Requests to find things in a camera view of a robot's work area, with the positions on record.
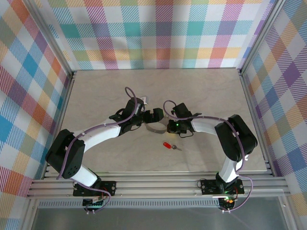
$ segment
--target black mounting plate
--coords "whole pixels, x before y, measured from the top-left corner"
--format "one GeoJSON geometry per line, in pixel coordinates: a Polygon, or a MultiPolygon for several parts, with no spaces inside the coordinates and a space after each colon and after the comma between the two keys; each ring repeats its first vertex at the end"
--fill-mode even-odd
{"type": "MultiPolygon", "coordinates": [[[[111,194],[111,196],[114,196],[115,191],[116,191],[116,181],[100,181],[99,186],[96,188],[106,190],[111,194]]],[[[81,185],[75,183],[72,195],[73,196],[101,196],[102,193],[98,191],[93,191],[93,190],[83,188],[81,185]]]]}
{"type": "MultiPolygon", "coordinates": [[[[220,189],[216,186],[216,180],[200,180],[201,182],[201,194],[202,195],[220,195],[220,189]]],[[[237,179],[236,182],[231,185],[230,190],[225,192],[226,195],[244,194],[244,187],[242,180],[237,179]]]]}

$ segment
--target plaid wall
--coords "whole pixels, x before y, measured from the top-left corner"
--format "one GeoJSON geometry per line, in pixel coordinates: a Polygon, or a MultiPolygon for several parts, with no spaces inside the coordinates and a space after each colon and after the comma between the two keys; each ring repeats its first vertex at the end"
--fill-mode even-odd
{"type": "Polygon", "coordinates": [[[307,0],[288,0],[245,76],[279,175],[307,229],[307,0]]]}
{"type": "Polygon", "coordinates": [[[243,64],[244,64],[244,62],[245,62],[245,60],[246,60],[246,58],[248,57],[248,55],[249,55],[249,53],[250,53],[252,47],[253,47],[254,44],[255,44],[255,41],[256,41],[256,39],[257,39],[259,33],[261,32],[261,29],[262,29],[262,27],[263,27],[263,25],[264,25],[264,23],[265,23],[265,20],[267,19],[267,17],[268,17],[269,14],[270,14],[270,11],[271,11],[272,6],[274,5],[274,3],[275,3],[275,0],[270,0],[270,3],[268,4],[267,8],[265,9],[265,12],[264,12],[264,14],[263,14],[262,17],[261,17],[261,20],[260,20],[260,22],[259,22],[259,25],[257,26],[257,29],[255,30],[255,32],[254,32],[254,34],[253,34],[253,36],[252,36],[252,38],[251,38],[251,40],[250,40],[250,42],[249,42],[249,44],[248,44],[247,49],[246,49],[245,52],[244,52],[243,58],[242,58],[242,60],[240,61],[240,64],[238,65],[238,69],[241,69],[241,68],[242,68],[242,66],[243,66],[243,64]]]}
{"type": "Polygon", "coordinates": [[[72,69],[234,67],[272,2],[36,1],[72,69]]]}
{"type": "Polygon", "coordinates": [[[17,229],[68,83],[21,0],[0,7],[0,229],[17,229]]]}

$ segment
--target marble-pattern surface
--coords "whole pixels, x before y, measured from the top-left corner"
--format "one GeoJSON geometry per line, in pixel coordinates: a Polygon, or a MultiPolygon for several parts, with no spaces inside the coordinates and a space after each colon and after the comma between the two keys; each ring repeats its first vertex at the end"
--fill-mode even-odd
{"type": "MultiPolygon", "coordinates": [[[[170,99],[177,104],[184,102],[193,114],[223,118],[239,114],[255,133],[236,69],[78,71],[62,128],[75,131],[103,122],[125,107],[129,99],[125,86],[138,97],[149,97],[146,109],[162,108],[163,102],[170,99]]],[[[224,160],[214,135],[195,133],[180,138],[150,132],[143,125],[89,149],[83,164],[95,172],[218,171],[224,160]],[[167,149],[165,141],[182,151],[167,149]]],[[[260,147],[250,155],[244,170],[266,170],[260,147]]]]}

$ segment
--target purple cable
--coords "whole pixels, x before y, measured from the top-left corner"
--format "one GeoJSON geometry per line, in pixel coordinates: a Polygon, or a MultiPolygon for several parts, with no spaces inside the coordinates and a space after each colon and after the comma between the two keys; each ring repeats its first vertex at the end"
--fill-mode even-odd
{"type": "Polygon", "coordinates": [[[102,192],[102,193],[106,193],[106,194],[109,196],[109,199],[107,200],[107,202],[106,202],[104,205],[102,205],[102,207],[100,207],[100,208],[97,209],[96,211],[93,211],[94,214],[95,214],[96,212],[99,212],[100,210],[102,210],[102,209],[103,209],[105,206],[107,206],[108,203],[110,202],[110,200],[111,200],[111,194],[110,194],[108,191],[102,190],[102,189],[97,189],[97,188],[91,188],[91,187],[88,187],[88,186],[86,186],[86,185],[83,185],[83,184],[80,183],[80,182],[77,182],[77,181],[74,180],[74,179],[71,179],[71,180],[74,181],[75,183],[81,185],[83,188],[90,189],[90,190],[93,190],[93,191],[102,192]]]}
{"type": "Polygon", "coordinates": [[[231,209],[231,210],[224,210],[225,212],[230,213],[230,212],[232,212],[232,211],[235,211],[235,210],[241,208],[241,207],[247,202],[247,200],[249,199],[249,197],[250,197],[250,195],[251,195],[251,191],[252,191],[253,188],[254,188],[253,180],[252,180],[249,176],[241,176],[241,175],[240,175],[239,177],[246,178],[246,179],[249,179],[249,180],[250,180],[250,184],[251,184],[250,192],[248,193],[248,196],[245,198],[245,200],[244,200],[238,207],[235,207],[235,208],[233,208],[233,209],[231,209]]]}
{"type": "MultiPolygon", "coordinates": [[[[176,106],[176,103],[173,102],[173,101],[171,101],[171,100],[166,100],[166,101],[163,103],[163,110],[164,110],[164,112],[165,112],[170,118],[172,118],[172,119],[174,119],[174,120],[187,120],[187,119],[200,119],[200,118],[206,118],[206,119],[211,119],[211,120],[216,120],[216,121],[223,121],[223,122],[225,122],[226,124],[228,124],[228,126],[229,126],[229,127],[231,128],[231,130],[233,131],[233,133],[234,133],[234,135],[235,135],[235,137],[236,137],[236,139],[237,139],[237,141],[238,141],[238,143],[239,143],[240,151],[241,151],[241,154],[242,154],[242,165],[241,165],[241,167],[240,167],[239,169],[236,170],[236,174],[238,174],[239,171],[243,168],[243,165],[244,165],[244,163],[245,163],[245,154],[244,154],[243,145],[242,145],[242,142],[241,142],[241,140],[240,140],[240,138],[239,138],[239,135],[236,133],[236,130],[235,130],[235,128],[231,125],[231,123],[230,123],[229,121],[225,120],[225,119],[218,118],[218,117],[214,117],[214,116],[192,116],[192,117],[178,118],[178,117],[172,116],[171,114],[169,114],[169,113],[167,112],[167,110],[166,110],[166,108],[165,108],[165,104],[166,104],[167,102],[171,102],[171,103],[173,103],[175,106],[176,106]]],[[[237,210],[238,208],[242,207],[242,206],[247,202],[247,200],[249,199],[249,197],[250,197],[250,195],[251,195],[251,191],[253,190],[253,187],[254,187],[253,181],[252,181],[252,179],[251,179],[250,177],[248,177],[248,176],[241,176],[241,175],[240,175],[240,177],[242,177],[242,178],[247,178],[247,179],[250,180],[250,182],[251,182],[250,192],[249,192],[248,196],[246,197],[246,199],[245,199],[238,207],[233,208],[233,209],[231,209],[231,210],[225,210],[225,211],[228,211],[229,213],[230,213],[231,211],[237,210]]]]}
{"type": "Polygon", "coordinates": [[[93,131],[93,130],[95,130],[95,129],[98,129],[98,128],[101,128],[101,127],[119,125],[119,124],[121,124],[121,123],[124,123],[124,122],[130,120],[130,119],[133,117],[133,115],[135,114],[135,111],[136,111],[136,109],[137,109],[138,102],[137,102],[136,96],[135,96],[134,92],[132,91],[132,89],[130,89],[129,87],[125,87],[125,92],[126,92],[126,94],[127,94],[130,98],[132,98],[132,97],[129,95],[129,93],[127,92],[127,90],[129,90],[129,91],[132,93],[133,98],[134,98],[134,110],[133,110],[133,112],[131,113],[131,115],[130,115],[129,117],[127,117],[126,119],[124,119],[124,120],[122,120],[122,121],[119,121],[119,122],[110,123],[110,124],[101,124],[101,125],[97,125],[97,126],[91,127],[91,128],[89,128],[89,129],[87,129],[86,131],[84,131],[83,133],[80,133],[79,135],[77,135],[77,136],[71,141],[71,143],[69,144],[69,146],[67,147],[67,150],[66,150],[66,153],[65,153],[65,157],[64,157],[64,161],[63,161],[63,164],[62,164],[62,168],[61,168],[61,171],[59,172],[59,175],[58,175],[58,177],[57,177],[57,180],[60,179],[61,176],[63,175],[64,169],[65,169],[65,166],[66,166],[66,162],[67,162],[67,158],[68,158],[68,154],[69,154],[69,152],[70,152],[70,150],[71,150],[72,145],[74,144],[74,142],[75,142],[78,138],[80,138],[81,136],[83,136],[84,134],[86,134],[86,133],[88,133],[88,132],[91,132],[91,131],[93,131]]]}

